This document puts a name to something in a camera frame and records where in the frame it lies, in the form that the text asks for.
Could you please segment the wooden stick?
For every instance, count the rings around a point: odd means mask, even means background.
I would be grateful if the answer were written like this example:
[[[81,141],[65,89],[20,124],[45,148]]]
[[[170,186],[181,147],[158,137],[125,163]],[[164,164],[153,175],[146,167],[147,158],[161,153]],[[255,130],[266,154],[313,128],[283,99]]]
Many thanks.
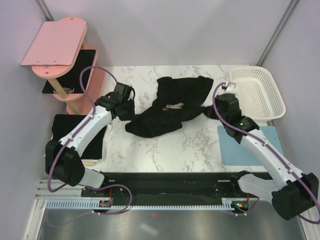
[[[94,165],[96,165],[96,162],[83,161],[82,163],[83,163],[84,166],[94,166]]]

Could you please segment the black graphic t shirt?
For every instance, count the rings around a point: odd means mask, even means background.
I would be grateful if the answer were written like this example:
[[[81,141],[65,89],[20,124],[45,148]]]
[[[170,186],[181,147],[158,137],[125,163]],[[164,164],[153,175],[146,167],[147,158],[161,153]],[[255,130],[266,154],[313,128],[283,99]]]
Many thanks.
[[[201,114],[218,117],[212,106],[204,106],[214,80],[209,77],[161,77],[151,107],[125,125],[126,132],[142,138],[155,138],[177,131],[182,123]]]

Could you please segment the light blue mat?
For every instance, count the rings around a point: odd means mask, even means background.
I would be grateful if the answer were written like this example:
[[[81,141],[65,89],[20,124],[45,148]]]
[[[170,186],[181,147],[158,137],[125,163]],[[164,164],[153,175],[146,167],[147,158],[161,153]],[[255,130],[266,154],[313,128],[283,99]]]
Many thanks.
[[[274,126],[261,126],[263,134],[270,143],[283,155],[277,130]],[[262,166],[261,162],[248,149],[230,137],[225,128],[217,127],[221,161],[224,166]]]

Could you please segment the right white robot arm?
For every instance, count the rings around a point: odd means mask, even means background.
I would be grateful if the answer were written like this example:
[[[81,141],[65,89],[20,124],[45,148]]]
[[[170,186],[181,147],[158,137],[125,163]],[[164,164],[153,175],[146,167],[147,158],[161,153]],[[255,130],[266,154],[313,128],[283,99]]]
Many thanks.
[[[267,181],[243,171],[229,184],[233,196],[253,194],[272,204],[278,215],[287,221],[320,206],[319,179],[290,163],[268,141],[255,121],[242,114],[234,94],[214,94],[212,101],[214,112],[227,135],[253,153],[272,177],[272,181]]]

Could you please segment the black clipboard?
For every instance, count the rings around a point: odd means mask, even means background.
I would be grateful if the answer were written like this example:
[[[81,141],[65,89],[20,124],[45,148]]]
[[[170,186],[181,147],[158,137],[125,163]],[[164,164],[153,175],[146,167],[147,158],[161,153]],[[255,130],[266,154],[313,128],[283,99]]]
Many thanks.
[[[74,63],[72,69],[67,72],[65,75],[58,77],[57,81],[62,86],[62,88],[66,91],[66,93],[71,94],[82,94],[83,90],[80,85],[80,73],[81,71],[86,68],[93,66],[94,59],[96,56],[95,49],[81,49],[77,56],[77,59]],[[87,70],[83,73],[82,76],[82,84],[84,88],[87,88],[90,72],[91,70]],[[43,94],[55,94],[57,93],[52,85],[46,81],[43,89]]]

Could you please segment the white plastic basket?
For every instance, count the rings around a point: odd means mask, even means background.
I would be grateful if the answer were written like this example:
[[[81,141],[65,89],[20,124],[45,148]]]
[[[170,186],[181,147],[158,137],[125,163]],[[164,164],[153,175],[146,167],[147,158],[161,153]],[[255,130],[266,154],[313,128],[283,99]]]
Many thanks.
[[[245,116],[267,122],[285,115],[285,103],[267,69],[260,66],[238,67],[230,72],[229,77],[236,84],[236,97]]]

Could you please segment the pink clipboard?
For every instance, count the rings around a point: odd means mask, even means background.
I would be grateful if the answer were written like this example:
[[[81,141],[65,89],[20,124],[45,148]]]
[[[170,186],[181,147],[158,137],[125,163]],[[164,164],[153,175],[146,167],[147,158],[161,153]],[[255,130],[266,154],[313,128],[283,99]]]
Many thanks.
[[[84,20],[59,20],[44,22],[21,61],[22,66],[71,65],[86,22]]]

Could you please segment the pink three tier shelf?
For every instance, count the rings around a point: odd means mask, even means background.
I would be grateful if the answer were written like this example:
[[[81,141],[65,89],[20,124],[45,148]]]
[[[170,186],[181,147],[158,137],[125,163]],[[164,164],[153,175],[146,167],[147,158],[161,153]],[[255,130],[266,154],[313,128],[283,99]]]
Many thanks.
[[[69,115],[86,115],[100,96],[105,73],[96,66],[98,51],[86,43],[87,22],[67,17],[42,24],[22,65],[46,81],[47,91],[66,104]]]

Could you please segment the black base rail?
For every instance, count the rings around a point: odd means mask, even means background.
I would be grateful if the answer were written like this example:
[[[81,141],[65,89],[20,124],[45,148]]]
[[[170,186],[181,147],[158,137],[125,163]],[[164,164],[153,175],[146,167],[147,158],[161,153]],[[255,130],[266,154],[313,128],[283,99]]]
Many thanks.
[[[240,190],[235,172],[185,172],[185,173],[120,173],[105,172],[104,180],[95,190],[86,187],[83,197],[111,197],[124,200],[130,197],[134,203],[143,199],[160,197],[184,199],[190,197],[220,200],[222,198],[249,198],[252,193]]]

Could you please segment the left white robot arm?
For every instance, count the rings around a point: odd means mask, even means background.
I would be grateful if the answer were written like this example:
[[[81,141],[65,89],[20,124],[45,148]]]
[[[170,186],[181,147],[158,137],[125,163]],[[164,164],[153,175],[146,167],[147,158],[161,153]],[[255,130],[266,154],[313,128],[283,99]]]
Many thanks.
[[[64,186],[88,187],[99,197],[109,193],[110,185],[104,181],[104,174],[86,168],[82,156],[95,136],[115,118],[128,121],[135,117],[135,96],[131,85],[116,83],[112,92],[93,103],[88,115],[73,130],[59,140],[51,139],[46,144],[45,171],[50,192],[54,192],[51,180],[57,179]]]

